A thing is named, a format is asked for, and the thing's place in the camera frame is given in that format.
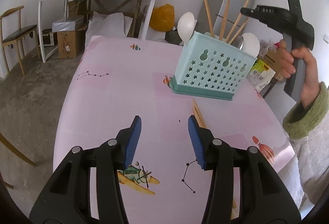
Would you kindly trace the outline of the person right hand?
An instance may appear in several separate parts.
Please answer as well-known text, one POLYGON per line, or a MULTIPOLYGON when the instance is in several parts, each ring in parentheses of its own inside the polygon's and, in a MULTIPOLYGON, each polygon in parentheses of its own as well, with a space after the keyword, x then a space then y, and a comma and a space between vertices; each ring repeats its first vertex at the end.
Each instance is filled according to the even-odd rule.
POLYGON ((295 59, 303 59, 306 64, 306 75, 301 93, 301 103, 304 109, 307 109, 314 103, 315 99, 320 92, 320 83, 317 69, 317 62, 310 50, 306 47, 294 49, 290 53, 286 51, 286 43, 282 39, 279 41, 280 46, 280 73, 284 78, 290 78, 291 75, 296 73, 293 65, 295 59))

